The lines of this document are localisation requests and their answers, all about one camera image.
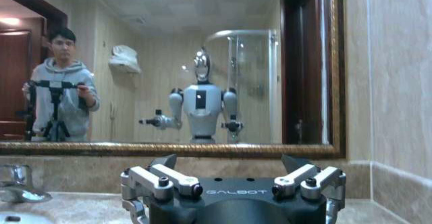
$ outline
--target gray hoodie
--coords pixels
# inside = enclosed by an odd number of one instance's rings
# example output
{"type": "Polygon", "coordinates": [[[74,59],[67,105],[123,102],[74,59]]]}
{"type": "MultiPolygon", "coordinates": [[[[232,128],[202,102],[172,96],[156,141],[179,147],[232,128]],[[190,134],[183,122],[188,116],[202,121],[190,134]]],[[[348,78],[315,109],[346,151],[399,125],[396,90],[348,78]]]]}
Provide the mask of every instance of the gray hoodie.
{"type": "MultiPolygon", "coordinates": [[[[86,103],[80,103],[78,89],[64,89],[62,95],[62,102],[59,105],[59,120],[64,121],[68,128],[71,138],[67,141],[86,141],[87,129],[90,121],[90,111],[99,109],[99,96],[94,84],[94,78],[87,70],[86,65],[80,61],[74,61],[72,65],[64,69],[55,67],[55,58],[46,59],[32,74],[32,80],[50,80],[50,81],[68,81],[74,84],[83,82],[95,96],[96,103],[88,108],[86,103]]],[[[34,124],[34,131],[36,134],[43,133],[42,129],[52,117],[55,106],[51,102],[50,89],[46,87],[36,87],[36,120],[34,124]]]]}

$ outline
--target white robot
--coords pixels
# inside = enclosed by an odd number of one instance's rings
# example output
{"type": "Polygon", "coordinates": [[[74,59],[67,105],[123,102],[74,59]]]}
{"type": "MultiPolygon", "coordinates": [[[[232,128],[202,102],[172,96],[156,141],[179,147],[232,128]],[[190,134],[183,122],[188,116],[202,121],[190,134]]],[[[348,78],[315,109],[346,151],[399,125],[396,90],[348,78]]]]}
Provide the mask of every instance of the white robot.
{"type": "Polygon", "coordinates": [[[175,88],[170,94],[170,108],[172,117],[163,115],[156,109],[154,119],[142,119],[142,124],[152,124],[158,129],[182,128],[182,106],[188,116],[192,139],[191,143],[211,144],[216,132],[218,116],[224,111],[222,127],[228,130],[228,142],[238,142],[238,135],[243,123],[238,121],[238,95],[236,90],[230,88],[223,91],[208,81],[210,55],[203,47],[195,57],[195,76],[198,84],[190,85],[184,91],[175,88]]]}

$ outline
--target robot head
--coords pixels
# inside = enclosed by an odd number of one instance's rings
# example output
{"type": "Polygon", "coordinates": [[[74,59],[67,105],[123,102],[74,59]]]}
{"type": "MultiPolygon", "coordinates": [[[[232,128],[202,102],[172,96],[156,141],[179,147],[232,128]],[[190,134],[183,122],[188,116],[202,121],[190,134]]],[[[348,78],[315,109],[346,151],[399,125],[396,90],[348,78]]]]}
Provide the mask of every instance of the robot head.
{"type": "Polygon", "coordinates": [[[210,55],[203,47],[199,52],[196,52],[195,57],[195,76],[198,82],[208,82],[210,74],[210,55]]]}

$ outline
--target gold mirror frame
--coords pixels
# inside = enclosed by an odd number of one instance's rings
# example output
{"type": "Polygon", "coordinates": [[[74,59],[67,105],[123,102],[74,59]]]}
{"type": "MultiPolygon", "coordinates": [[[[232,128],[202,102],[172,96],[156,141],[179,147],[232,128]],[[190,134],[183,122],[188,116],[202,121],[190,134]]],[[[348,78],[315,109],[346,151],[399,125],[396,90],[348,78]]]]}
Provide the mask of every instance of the gold mirror frame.
{"type": "MultiPolygon", "coordinates": [[[[176,153],[184,157],[280,158],[282,154],[311,159],[346,157],[346,77],[343,0],[330,0],[327,16],[331,21],[330,41],[332,71],[332,145],[252,145],[252,144],[156,144],[156,143],[51,143],[0,142],[0,155],[90,155],[162,156],[176,153]]],[[[284,13],[282,12],[282,29],[284,13]]]]}

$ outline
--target silver metal bracket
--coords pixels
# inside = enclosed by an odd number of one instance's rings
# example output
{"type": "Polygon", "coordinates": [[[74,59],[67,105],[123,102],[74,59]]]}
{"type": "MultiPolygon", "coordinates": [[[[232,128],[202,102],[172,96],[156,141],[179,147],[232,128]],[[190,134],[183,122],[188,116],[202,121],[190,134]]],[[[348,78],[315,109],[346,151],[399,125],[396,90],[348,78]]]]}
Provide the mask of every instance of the silver metal bracket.
{"type": "Polygon", "coordinates": [[[272,192],[276,198],[291,197],[296,193],[296,187],[310,177],[314,177],[319,173],[319,167],[312,164],[307,164],[290,173],[287,176],[275,178],[275,186],[272,192]]]}
{"type": "Polygon", "coordinates": [[[175,188],[179,190],[180,195],[188,197],[199,197],[203,193],[203,187],[196,177],[186,176],[162,164],[151,166],[150,171],[158,176],[167,176],[174,182],[175,188]]]}
{"type": "Polygon", "coordinates": [[[338,212],[346,208],[347,175],[335,167],[326,168],[314,178],[300,184],[302,196],[318,200],[327,197],[327,224],[336,223],[338,212]]]}
{"type": "Polygon", "coordinates": [[[158,177],[142,167],[126,170],[120,178],[123,208],[131,212],[134,224],[148,224],[144,204],[138,198],[154,195],[155,199],[170,201],[174,198],[174,182],[168,177],[158,177]]]}

